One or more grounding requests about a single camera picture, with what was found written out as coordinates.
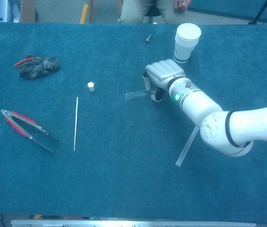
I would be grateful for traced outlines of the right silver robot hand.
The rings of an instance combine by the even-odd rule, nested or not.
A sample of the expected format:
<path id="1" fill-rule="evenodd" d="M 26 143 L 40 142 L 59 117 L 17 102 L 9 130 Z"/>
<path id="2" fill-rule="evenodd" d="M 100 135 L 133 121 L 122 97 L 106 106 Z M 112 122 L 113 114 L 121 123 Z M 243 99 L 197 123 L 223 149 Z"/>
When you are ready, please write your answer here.
<path id="1" fill-rule="evenodd" d="M 173 60 L 167 59 L 164 61 L 154 62 L 145 67 L 145 72 L 142 75 L 145 88 L 147 91 L 151 89 L 150 80 L 157 87 L 156 93 L 151 95 L 151 99 L 155 102 L 160 102 L 165 92 L 173 82 L 179 78 L 185 78 L 184 70 Z"/>

